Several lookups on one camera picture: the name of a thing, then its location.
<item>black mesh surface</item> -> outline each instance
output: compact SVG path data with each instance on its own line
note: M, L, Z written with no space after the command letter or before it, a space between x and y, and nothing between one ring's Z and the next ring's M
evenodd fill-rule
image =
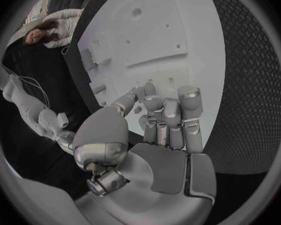
M213 0L226 53L222 100L205 152L219 173L266 172L281 141L281 68L262 26L239 0Z

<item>cable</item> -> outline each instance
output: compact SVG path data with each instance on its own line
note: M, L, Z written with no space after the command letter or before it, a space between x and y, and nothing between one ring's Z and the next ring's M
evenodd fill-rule
M34 87L40 89L41 92L42 92L43 98L44 98L45 105L46 105L46 107L47 107L48 109L50 109L50 101L49 101L49 98L48 98L46 92L44 91L44 89L42 88L42 86L40 85L40 83L39 83L36 79L34 79L34 78L32 78L32 77L29 77L29 76L19 76L19 75L17 75L14 71L12 71L12 70L9 69L8 67L6 67L5 65L1 64L1 66L6 70L6 72L8 72L9 74L13 74L13 75L17 76L17 77L18 77L21 81L23 81L24 83L27 83L27 84L29 84L29 85L32 85L32 86L34 86Z

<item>person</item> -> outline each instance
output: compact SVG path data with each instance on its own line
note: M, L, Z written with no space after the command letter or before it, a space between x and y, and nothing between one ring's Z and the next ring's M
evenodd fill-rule
M47 15L26 33L23 43L43 44L49 49L68 45L82 12L83 9L64 9Z

